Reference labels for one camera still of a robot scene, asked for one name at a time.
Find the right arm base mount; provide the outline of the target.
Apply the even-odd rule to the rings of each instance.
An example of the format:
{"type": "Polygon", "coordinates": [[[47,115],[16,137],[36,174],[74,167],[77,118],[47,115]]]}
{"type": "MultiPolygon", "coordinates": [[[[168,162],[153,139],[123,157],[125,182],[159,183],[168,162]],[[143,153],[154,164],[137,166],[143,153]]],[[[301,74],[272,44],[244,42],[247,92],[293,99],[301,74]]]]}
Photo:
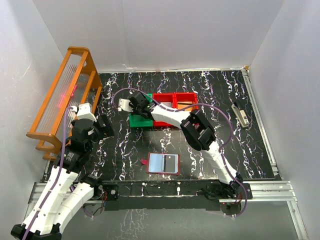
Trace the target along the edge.
{"type": "Polygon", "coordinates": [[[214,181],[206,184],[197,194],[216,201],[223,214],[235,217],[242,211],[242,204],[253,198],[251,186],[247,183],[243,186],[244,188],[239,186],[234,190],[229,185],[214,181]]]}

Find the black grey stapler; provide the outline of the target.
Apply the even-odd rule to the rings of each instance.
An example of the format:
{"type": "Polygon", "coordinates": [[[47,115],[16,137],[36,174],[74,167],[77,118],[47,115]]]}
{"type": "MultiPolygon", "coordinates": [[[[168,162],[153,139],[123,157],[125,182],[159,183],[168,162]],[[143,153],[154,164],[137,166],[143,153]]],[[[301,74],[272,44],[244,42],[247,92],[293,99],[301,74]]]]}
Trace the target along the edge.
{"type": "Polygon", "coordinates": [[[235,116],[237,117],[242,128],[248,128],[250,122],[245,112],[245,108],[241,104],[240,101],[234,101],[231,105],[231,109],[233,110],[235,116]]]}

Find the red bin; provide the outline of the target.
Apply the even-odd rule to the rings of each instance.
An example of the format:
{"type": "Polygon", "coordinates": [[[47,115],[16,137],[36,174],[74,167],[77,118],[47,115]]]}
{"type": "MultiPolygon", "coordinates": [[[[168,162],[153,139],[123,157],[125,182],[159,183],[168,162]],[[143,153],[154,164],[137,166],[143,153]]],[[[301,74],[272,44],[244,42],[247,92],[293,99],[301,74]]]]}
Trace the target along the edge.
{"type": "MultiPolygon", "coordinates": [[[[152,97],[159,103],[162,102],[171,102],[172,108],[174,105],[174,93],[153,93],[152,97]]],[[[165,123],[163,121],[154,121],[153,126],[156,128],[160,127],[172,127],[171,124],[165,123]]]]}
{"type": "Polygon", "coordinates": [[[194,92],[176,92],[173,94],[173,108],[177,109],[177,102],[198,103],[197,94],[194,92]]]}

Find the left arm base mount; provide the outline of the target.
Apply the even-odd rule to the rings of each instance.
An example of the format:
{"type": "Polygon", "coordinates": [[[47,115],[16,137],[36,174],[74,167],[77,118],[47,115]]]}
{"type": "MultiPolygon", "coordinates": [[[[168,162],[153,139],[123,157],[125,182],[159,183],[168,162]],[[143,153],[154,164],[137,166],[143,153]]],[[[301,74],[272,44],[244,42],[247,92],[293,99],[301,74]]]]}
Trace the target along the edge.
{"type": "Polygon", "coordinates": [[[93,188],[91,196],[81,206],[86,217],[94,218],[97,214],[111,209],[112,204],[118,204],[119,188],[117,185],[102,185],[99,183],[93,188]]]}

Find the red leather card holder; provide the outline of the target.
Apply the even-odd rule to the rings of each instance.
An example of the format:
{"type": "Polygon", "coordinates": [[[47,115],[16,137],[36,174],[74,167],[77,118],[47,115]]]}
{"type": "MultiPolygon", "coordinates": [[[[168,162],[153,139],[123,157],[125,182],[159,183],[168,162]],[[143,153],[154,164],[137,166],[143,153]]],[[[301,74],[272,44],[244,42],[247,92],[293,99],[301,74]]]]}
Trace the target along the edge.
{"type": "Polygon", "coordinates": [[[146,166],[146,173],[148,174],[175,175],[175,176],[178,176],[180,174],[180,156],[178,154],[149,152],[147,159],[145,161],[142,161],[142,164],[146,166]],[[164,172],[165,155],[175,156],[175,172],[174,173],[164,172]]]}

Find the green plastic bin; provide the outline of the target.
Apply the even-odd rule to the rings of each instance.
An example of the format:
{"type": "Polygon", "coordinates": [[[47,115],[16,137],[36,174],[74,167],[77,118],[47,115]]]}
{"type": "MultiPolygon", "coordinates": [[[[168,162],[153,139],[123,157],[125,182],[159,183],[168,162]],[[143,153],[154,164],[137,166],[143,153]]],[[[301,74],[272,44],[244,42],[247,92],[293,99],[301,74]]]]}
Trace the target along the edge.
{"type": "MultiPolygon", "coordinates": [[[[147,101],[149,103],[152,102],[152,100],[150,99],[151,96],[151,94],[149,94],[149,96],[146,96],[139,91],[135,91],[129,98],[129,100],[134,100],[138,104],[143,103],[143,106],[145,107],[147,106],[147,101]]],[[[131,128],[149,128],[153,126],[153,120],[145,119],[143,116],[132,112],[129,115],[129,124],[131,128]]]]}

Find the red bin left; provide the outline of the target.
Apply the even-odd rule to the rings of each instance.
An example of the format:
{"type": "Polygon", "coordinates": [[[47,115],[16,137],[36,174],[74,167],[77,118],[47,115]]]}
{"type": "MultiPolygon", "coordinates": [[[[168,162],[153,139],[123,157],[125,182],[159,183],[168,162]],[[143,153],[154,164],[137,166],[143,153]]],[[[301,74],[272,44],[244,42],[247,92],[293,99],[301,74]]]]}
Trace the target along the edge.
{"type": "MultiPolygon", "coordinates": [[[[162,102],[171,102],[172,108],[174,105],[174,93],[153,93],[152,97],[159,103],[162,102]]],[[[171,124],[165,123],[163,121],[154,121],[153,126],[156,128],[160,127],[172,127],[171,124]]]]}

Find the red bin right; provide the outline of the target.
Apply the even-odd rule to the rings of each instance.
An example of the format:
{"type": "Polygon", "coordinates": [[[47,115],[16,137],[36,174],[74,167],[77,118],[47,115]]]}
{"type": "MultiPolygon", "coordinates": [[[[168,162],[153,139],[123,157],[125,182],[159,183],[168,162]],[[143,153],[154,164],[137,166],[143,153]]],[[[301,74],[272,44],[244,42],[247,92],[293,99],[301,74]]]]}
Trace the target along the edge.
{"type": "Polygon", "coordinates": [[[194,92],[176,92],[173,94],[173,108],[177,109],[177,102],[198,103],[197,94],[194,92]]]}

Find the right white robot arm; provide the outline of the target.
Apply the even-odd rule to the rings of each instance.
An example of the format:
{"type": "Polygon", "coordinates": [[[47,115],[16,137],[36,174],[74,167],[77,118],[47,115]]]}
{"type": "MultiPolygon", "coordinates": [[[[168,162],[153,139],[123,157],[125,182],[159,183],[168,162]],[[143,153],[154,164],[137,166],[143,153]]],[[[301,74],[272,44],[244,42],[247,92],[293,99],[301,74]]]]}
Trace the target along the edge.
{"type": "Polygon", "coordinates": [[[215,170],[227,194],[232,196],[239,192],[243,178],[227,161],[223,146],[216,140],[215,129],[201,109],[185,111],[168,107],[138,90],[128,98],[120,98],[117,107],[144,119],[164,122],[182,130],[188,145],[201,152],[203,159],[215,170]]]}

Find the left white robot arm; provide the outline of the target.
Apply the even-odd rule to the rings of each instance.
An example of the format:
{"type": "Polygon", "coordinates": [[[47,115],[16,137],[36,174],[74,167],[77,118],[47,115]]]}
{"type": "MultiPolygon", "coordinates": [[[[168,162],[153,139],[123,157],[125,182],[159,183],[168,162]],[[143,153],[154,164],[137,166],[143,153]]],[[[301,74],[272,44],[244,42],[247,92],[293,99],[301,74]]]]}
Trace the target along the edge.
{"type": "Polygon", "coordinates": [[[98,177],[85,175],[67,196],[67,192],[88,162],[94,145],[112,137],[114,130],[106,114],[95,117],[92,105],[70,106],[74,112],[71,135],[64,136],[62,147],[52,166],[40,197],[23,223],[16,224],[11,236],[17,240],[60,240],[69,221],[94,196],[98,177]]]}

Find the grey striped card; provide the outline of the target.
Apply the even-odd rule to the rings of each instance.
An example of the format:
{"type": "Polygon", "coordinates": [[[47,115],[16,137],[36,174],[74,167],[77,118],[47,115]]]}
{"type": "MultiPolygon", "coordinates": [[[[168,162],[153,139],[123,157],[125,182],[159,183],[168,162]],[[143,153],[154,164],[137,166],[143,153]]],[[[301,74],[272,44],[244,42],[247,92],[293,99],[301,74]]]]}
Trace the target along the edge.
{"type": "Polygon", "coordinates": [[[168,108],[172,108],[172,107],[173,107],[173,103],[172,103],[172,102],[167,102],[167,101],[165,101],[165,102],[162,102],[162,104],[163,104],[164,106],[168,107],[168,108]]]}

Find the orange wooden rack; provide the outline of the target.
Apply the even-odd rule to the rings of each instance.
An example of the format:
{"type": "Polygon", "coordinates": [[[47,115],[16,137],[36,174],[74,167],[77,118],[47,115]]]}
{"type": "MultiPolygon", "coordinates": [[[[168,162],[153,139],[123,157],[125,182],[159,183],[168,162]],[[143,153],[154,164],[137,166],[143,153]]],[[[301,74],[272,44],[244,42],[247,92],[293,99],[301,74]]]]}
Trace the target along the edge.
{"type": "Polygon", "coordinates": [[[59,70],[33,121],[27,137],[38,140],[36,149],[44,153],[43,159],[56,158],[63,139],[63,118],[70,123],[76,115],[68,114],[69,106],[79,107],[94,93],[91,112],[98,105],[103,86],[90,50],[82,46],[70,46],[59,70]]]}

